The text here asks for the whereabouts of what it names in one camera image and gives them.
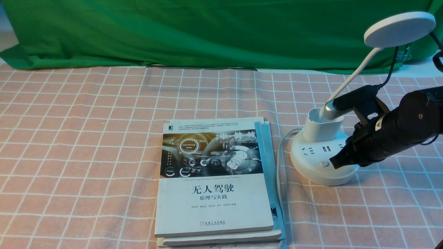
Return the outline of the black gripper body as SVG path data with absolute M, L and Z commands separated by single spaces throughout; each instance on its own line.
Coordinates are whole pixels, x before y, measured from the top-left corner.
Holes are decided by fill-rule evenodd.
M 408 148 L 405 133 L 397 126 L 398 110 L 372 119 L 348 139 L 351 164 L 367 166 Z

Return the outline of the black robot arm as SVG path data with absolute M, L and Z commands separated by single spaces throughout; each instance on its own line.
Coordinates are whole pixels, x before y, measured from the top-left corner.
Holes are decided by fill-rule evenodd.
M 330 158 L 335 169 L 366 167 L 442 134 L 442 87 L 407 93 L 393 110 L 377 97 L 379 89 L 365 85 L 327 102 L 326 118 L 351 111 L 359 118 L 344 147 Z

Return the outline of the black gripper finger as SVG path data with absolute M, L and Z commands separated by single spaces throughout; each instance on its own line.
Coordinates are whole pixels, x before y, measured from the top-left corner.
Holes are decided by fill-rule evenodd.
M 348 165 L 361 166 L 361 158 L 354 148 L 353 143 L 347 143 L 337 155 L 331 157 L 329 161 L 332 163 L 334 169 L 339 169 Z

